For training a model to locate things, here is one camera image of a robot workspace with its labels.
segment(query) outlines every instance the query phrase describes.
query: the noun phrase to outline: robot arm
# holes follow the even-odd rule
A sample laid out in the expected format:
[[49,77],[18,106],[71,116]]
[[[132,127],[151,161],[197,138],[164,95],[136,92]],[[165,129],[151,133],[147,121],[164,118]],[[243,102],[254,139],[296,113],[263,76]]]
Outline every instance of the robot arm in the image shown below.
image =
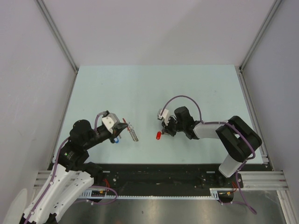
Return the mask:
[[[80,194],[94,182],[101,182],[102,168],[94,163],[84,164],[89,157],[87,150],[107,139],[115,143],[117,136],[128,127],[109,111],[101,114],[104,115],[102,125],[95,129],[87,120],[79,120],[73,125],[66,144],[59,148],[49,178],[25,209],[21,224],[57,223]],[[78,171],[78,178],[66,187]]]
[[[158,119],[162,120],[162,134],[175,136],[177,132],[184,132],[189,139],[213,138],[220,139],[226,148],[228,155],[219,166],[219,171],[225,177],[231,177],[243,162],[251,155],[251,150],[246,142],[237,135],[226,122],[202,122],[194,121],[189,110],[183,106],[174,111],[176,118],[170,116],[168,110],[161,110]],[[256,151],[261,146],[261,138],[238,116],[233,116],[227,121],[235,127]]]

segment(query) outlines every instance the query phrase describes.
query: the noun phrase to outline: small red cylinder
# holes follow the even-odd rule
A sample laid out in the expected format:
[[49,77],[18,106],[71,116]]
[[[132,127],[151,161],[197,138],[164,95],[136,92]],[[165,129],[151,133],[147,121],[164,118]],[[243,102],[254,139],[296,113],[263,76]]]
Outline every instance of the small red cylinder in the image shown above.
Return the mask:
[[159,140],[161,138],[161,132],[157,133],[156,139]]

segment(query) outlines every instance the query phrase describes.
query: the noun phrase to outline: white wall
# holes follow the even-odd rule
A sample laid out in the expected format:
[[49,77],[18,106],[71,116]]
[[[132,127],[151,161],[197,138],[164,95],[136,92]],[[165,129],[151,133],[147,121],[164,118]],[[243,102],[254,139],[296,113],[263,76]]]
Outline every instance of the white wall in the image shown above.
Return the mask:
[[79,65],[240,65],[273,2],[45,1]]
[[245,68],[276,170],[299,208],[299,1],[286,0]]
[[75,74],[33,0],[0,2],[0,223],[45,169]]

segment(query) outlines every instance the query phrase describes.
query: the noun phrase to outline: white connector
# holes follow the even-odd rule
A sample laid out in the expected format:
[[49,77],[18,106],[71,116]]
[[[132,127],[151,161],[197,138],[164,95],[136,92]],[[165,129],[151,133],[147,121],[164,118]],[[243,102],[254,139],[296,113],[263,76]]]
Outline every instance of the white connector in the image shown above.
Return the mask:
[[163,120],[166,125],[168,125],[170,113],[169,110],[164,109],[163,113],[161,114],[162,109],[158,112],[158,120]]

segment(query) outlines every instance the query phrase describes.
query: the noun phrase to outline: light blue table surface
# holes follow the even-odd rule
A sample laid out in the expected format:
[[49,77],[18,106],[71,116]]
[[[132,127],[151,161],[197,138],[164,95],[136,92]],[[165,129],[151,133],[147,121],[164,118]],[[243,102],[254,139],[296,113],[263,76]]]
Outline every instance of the light blue table surface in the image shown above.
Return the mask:
[[[94,125],[96,115],[105,110],[125,118],[134,126],[139,142],[124,130],[120,143],[109,140],[88,150],[95,163],[222,163],[227,156],[220,140],[189,140],[184,133],[162,135],[157,113],[176,95],[187,95],[199,104],[204,121],[240,116],[252,126],[239,80],[233,65],[172,66],[82,66],[72,92],[59,144],[69,136],[72,125],[87,119]],[[192,101],[178,98],[167,109],[186,106],[195,120],[199,113]],[[260,164],[259,150],[249,163]]]

